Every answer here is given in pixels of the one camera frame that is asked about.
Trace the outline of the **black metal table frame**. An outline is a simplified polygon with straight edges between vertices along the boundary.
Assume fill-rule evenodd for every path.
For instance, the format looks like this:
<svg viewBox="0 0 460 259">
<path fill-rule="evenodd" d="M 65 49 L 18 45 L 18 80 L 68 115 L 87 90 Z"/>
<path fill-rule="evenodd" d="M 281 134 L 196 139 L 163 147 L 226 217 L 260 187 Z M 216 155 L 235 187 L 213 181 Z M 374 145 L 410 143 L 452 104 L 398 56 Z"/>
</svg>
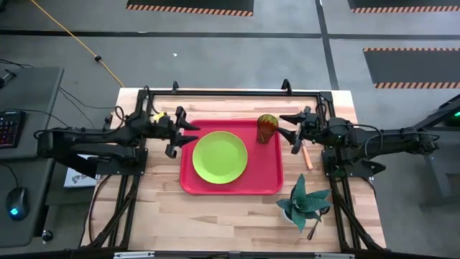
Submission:
<svg viewBox="0 0 460 259">
<path fill-rule="evenodd" d="M 262 114 L 295 114 L 319 101 L 331 101 L 334 114 L 351 122 L 357 120 L 349 91 L 245 89 L 181 89 L 176 94 L 155 91 L 155 107 L 173 114 L 177 106 L 196 119 L 256 119 Z M 147 142 L 147 170 L 139 184 L 134 203 L 128 248 L 155 253 L 188 251 L 223 257 L 245 252 L 338 252 L 341 238 L 334 212 L 324 215 L 312 240 L 308 221 L 299 233 L 281 215 L 276 201 L 288 197 L 298 176 L 303 174 L 308 191 L 326 189 L 330 182 L 323 172 L 320 145 L 308 145 L 313 162 L 308 170 L 301 154 L 293 155 L 282 141 L 284 183 L 270 196 L 196 196 L 180 187 L 180 160 L 165 155 L 165 143 Z"/>
</svg>

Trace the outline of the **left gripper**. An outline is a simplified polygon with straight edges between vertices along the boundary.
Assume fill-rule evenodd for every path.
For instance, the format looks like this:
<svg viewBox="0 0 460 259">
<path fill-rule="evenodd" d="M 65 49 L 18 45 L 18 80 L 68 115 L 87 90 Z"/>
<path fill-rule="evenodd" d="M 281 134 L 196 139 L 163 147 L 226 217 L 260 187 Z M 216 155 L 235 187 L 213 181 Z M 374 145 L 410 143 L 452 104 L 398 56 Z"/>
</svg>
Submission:
<svg viewBox="0 0 460 259">
<path fill-rule="evenodd" d="M 165 154 L 169 158 L 176 158 L 177 147 L 187 145 L 189 142 L 197 140 L 197 136 L 182 135 L 180 129 L 184 130 L 200 130 L 200 127 L 190 124 L 185 120 L 186 112 L 182 106 L 178 106 L 175 112 L 176 120 L 173 121 L 165 114 L 158 122 L 155 122 L 155 138 L 161 140 L 169 140 Z"/>
</svg>

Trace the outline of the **black hazard-striped floor mat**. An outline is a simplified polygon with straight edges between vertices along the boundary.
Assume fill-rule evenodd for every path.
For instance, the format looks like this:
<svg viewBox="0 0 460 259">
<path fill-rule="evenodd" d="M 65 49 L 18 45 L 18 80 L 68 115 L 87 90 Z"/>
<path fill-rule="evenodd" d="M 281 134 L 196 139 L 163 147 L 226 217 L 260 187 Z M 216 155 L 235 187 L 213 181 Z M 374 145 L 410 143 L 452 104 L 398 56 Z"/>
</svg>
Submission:
<svg viewBox="0 0 460 259">
<path fill-rule="evenodd" d="M 369 74 L 378 89 L 460 89 L 460 48 L 366 47 Z"/>
<path fill-rule="evenodd" d="M 460 0 L 347 0 L 352 13 L 460 12 Z"/>
<path fill-rule="evenodd" d="M 254 0 L 128 0 L 128 10 L 252 17 Z"/>
</svg>

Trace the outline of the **black computer mouse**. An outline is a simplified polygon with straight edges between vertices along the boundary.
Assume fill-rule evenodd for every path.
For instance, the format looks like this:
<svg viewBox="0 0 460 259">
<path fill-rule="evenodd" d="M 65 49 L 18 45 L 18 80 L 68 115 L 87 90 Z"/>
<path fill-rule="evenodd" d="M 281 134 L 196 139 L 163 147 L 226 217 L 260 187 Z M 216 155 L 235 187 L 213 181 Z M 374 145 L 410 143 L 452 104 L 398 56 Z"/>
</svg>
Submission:
<svg viewBox="0 0 460 259">
<path fill-rule="evenodd" d="M 6 210 L 14 221 L 21 221 L 29 214 L 29 202 L 25 187 L 13 188 L 6 196 Z"/>
</svg>

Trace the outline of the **green round plate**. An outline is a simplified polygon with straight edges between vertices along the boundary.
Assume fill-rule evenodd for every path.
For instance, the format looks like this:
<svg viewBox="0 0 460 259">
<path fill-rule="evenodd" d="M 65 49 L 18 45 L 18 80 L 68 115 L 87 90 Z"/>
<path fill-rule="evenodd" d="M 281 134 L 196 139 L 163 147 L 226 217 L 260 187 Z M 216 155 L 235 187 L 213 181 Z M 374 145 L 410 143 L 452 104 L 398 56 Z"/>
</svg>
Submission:
<svg viewBox="0 0 460 259">
<path fill-rule="evenodd" d="M 212 184 L 228 184 L 245 171 L 249 155 L 244 142 L 235 134 L 215 131 L 203 136 L 192 154 L 193 168 L 200 178 Z"/>
</svg>

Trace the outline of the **dark spoon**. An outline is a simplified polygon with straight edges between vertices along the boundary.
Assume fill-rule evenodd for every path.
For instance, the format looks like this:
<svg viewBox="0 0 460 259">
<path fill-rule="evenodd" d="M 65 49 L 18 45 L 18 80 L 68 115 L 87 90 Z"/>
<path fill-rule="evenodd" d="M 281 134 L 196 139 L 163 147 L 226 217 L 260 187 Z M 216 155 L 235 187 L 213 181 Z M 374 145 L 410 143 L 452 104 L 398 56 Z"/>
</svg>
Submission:
<svg viewBox="0 0 460 259">
<path fill-rule="evenodd" d="M 324 215 L 324 214 L 327 214 L 330 210 L 330 207 L 327 206 L 327 207 L 324 207 L 322 209 L 319 210 L 319 219 L 316 220 L 316 223 L 313 225 L 312 229 L 310 230 L 310 232 L 308 233 L 308 236 L 307 236 L 307 239 L 308 240 L 312 240 L 313 236 L 314 236 L 314 233 L 316 231 L 316 227 L 318 226 L 318 223 L 320 222 L 321 220 L 321 217 Z"/>
</svg>

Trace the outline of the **black grey tool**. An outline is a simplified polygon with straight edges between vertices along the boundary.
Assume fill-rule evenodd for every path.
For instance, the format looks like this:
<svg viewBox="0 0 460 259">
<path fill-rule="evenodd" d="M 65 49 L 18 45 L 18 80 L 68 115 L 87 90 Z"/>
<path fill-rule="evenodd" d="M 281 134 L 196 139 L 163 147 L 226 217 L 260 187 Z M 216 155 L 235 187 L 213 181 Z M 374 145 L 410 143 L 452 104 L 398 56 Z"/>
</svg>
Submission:
<svg viewBox="0 0 460 259">
<path fill-rule="evenodd" d="M 8 82 L 10 82 L 13 78 L 16 78 L 17 77 L 17 74 L 15 72 L 12 72 L 8 69 L 5 69 L 5 75 L 0 77 L 0 88 L 3 88 L 5 87 Z"/>
</svg>

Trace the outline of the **green leafy plant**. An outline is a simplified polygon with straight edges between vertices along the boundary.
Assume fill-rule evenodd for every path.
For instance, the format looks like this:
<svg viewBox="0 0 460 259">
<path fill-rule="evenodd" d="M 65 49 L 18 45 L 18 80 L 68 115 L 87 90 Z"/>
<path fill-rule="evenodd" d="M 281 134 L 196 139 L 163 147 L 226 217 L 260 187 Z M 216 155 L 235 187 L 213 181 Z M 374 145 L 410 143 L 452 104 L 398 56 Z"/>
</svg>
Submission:
<svg viewBox="0 0 460 259">
<path fill-rule="evenodd" d="M 301 233 L 308 219 L 321 221 L 320 210 L 328 209 L 332 203 L 328 200 L 330 189 L 306 192 L 305 176 L 300 174 L 288 199 L 279 199 L 276 205 L 293 222 Z"/>
</svg>

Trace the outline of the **white printed box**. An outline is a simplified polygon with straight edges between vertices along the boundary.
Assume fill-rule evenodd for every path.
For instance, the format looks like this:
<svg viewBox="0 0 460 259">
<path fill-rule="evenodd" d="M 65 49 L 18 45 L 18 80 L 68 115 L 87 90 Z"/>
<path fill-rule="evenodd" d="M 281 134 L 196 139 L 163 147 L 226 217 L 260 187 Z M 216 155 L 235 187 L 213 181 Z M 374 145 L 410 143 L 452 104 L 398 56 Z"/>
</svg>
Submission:
<svg viewBox="0 0 460 259">
<path fill-rule="evenodd" d="M 100 175 L 96 175 L 95 178 L 91 178 L 82 173 L 77 172 L 72 168 L 68 168 L 64 180 L 64 188 L 83 188 L 83 187 L 94 187 Z"/>
</svg>

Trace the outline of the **grey desk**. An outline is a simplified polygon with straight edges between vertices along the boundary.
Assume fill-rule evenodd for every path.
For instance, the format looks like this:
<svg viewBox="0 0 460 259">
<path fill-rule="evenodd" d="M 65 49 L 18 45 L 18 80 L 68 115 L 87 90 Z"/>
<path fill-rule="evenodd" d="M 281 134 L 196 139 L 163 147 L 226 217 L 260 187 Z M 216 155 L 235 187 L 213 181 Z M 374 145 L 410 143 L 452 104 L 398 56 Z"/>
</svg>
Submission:
<svg viewBox="0 0 460 259">
<path fill-rule="evenodd" d="M 45 192 L 54 162 L 37 155 L 34 133 L 48 128 L 63 69 L 18 68 L 17 74 L 0 88 L 0 112 L 26 112 L 21 138 L 16 148 L 0 149 L 0 249 L 27 246 L 37 235 Z M 12 220 L 6 210 L 6 196 L 16 187 L 27 189 L 29 214 Z"/>
</svg>

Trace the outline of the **black backlit keyboard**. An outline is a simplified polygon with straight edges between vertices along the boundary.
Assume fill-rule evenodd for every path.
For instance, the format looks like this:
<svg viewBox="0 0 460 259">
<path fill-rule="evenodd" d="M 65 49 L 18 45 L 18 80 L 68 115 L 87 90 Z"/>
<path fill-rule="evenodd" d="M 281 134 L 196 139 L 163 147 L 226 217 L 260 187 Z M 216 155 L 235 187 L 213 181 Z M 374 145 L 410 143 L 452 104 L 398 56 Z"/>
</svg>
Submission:
<svg viewBox="0 0 460 259">
<path fill-rule="evenodd" d="M 18 146 L 26 115 L 23 111 L 0 112 L 0 149 Z"/>
</svg>

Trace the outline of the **green faceted plastic cup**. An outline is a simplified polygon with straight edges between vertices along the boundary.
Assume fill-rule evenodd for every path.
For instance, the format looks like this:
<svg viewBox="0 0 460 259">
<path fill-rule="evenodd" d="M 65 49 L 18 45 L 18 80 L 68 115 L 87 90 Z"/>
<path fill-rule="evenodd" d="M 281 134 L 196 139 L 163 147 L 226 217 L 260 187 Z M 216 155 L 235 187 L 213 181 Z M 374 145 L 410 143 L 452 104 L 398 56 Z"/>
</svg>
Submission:
<svg viewBox="0 0 460 259">
<path fill-rule="evenodd" d="M 277 132 L 278 119 L 271 114 L 263 114 L 257 120 L 257 142 L 267 144 Z"/>
</svg>

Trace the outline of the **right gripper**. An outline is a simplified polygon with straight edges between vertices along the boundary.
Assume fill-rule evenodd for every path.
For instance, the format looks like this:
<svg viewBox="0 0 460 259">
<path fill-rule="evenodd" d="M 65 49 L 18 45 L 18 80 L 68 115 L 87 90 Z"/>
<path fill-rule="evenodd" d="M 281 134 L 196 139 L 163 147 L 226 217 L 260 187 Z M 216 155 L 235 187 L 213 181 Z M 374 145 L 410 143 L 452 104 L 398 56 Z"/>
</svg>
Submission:
<svg viewBox="0 0 460 259">
<path fill-rule="evenodd" d="M 296 125 L 296 131 L 291 131 L 285 128 L 278 127 L 277 131 L 293 145 L 291 153 L 298 154 L 304 140 L 312 140 L 313 136 L 319 135 L 321 131 L 321 123 L 319 115 L 311 111 L 309 106 L 298 114 L 280 115 L 280 118 L 286 122 Z"/>
</svg>

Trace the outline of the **red plastic tray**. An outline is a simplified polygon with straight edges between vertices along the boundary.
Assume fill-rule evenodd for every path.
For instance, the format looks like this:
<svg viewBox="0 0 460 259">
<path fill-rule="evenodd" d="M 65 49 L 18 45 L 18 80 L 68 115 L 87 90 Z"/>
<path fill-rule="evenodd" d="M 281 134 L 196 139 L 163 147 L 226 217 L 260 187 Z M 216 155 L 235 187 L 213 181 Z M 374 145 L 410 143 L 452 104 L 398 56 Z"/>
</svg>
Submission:
<svg viewBox="0 0 460 259">
<path fill-rule="evenodd" d="M 267 144 L 257 142 L 257 122 L 249 119 L 197 119 L 193 125 L 200 130 L 186 130 L 185 135 L 198 139 L 182 148 L 180 185 L 195 195 L 272 195 L 284 183 L 281 140 L 273 135 Z M 238 136 L 246 145 L 249 159 L 243 174 L 228 184 L 212 184 L 198 176 L 192 163 L 193 149 L 205 135 L 215 131 L 226 131 Z"/>
</svg>

